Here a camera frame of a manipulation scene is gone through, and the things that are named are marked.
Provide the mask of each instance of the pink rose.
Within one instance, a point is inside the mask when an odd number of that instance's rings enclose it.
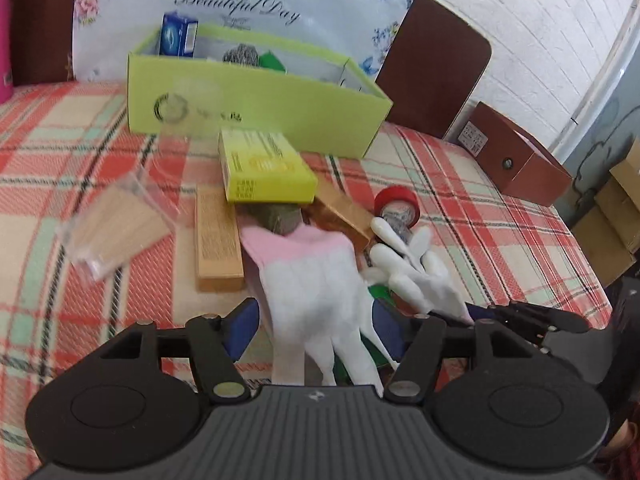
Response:
[[[80,20],[98,16],[98,0],[76,0],[74,13]]]

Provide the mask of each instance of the white wall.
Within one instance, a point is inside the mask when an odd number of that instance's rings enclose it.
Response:
[[[438,0],[492,46],[452,131],[482,100],[550,145],[602,67],[632,0]]]

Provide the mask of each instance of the pink container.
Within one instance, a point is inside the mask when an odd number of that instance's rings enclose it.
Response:
[[[10,0],[0,0],[0,104],[14,95],[14,78],[11,74],[9,54]]]

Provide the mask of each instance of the ribbed gray panel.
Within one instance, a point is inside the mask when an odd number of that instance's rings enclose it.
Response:
[[[166,459],[108,475],[49,465],[32,480],[595,480],[587,467],[514,474],[473,462],[443,443],[416,408],[373,388],[267,386],[252,402],[213,411]]]

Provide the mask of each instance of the plaid tablecloth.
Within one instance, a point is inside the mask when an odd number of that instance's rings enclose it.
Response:
[[[194,290],[195,188],[221,181],[217,158],[186,143],[159,157],[159,139],[129,132],[125,105],[122,85],[66,83],[20,88],[0,107],[0,479],[20,480],[37,467],[24,412],[56,374],[137,319],[181,325],[204,312],[226,314],[245,297]],[[387,124],[364,160],[305,158],[367,208],[386,186],[413,187],[421,223],[434,229],[465,300],[527,300],[606,323],[609,303],[555,210],[501,196],[462,148]],[[56,228],[140,167],[181,175],[164,184],[182,211],[180,225],[86,288]],[[267,377],[270,352],[259,333],[240,370]],[[167,370],[188,377],[184,363]]]

